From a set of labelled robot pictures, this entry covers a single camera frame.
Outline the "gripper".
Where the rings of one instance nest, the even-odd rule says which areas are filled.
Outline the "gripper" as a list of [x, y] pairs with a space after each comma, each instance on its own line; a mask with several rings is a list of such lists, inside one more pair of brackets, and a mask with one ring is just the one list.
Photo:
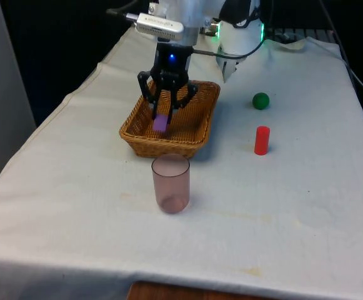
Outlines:
[[177, 44], [157, 43], [154, 65], [152, 67], [154, 93], [151, 92], [147, 80], [151, 77], [150, 71], [141, 71], [137, 80], [143, 98], [152, 106], [152, 120], [156, 119], [159, 98], [162, 90], [168, 84], [169, 73], [185, 74], [171, 81], [170, 108], [167, 124], [172, 121], [173, 112], [185, 108], [198, 92], [198, 85], [189, 80], [188, 69], [192, 46], [180, 46]]

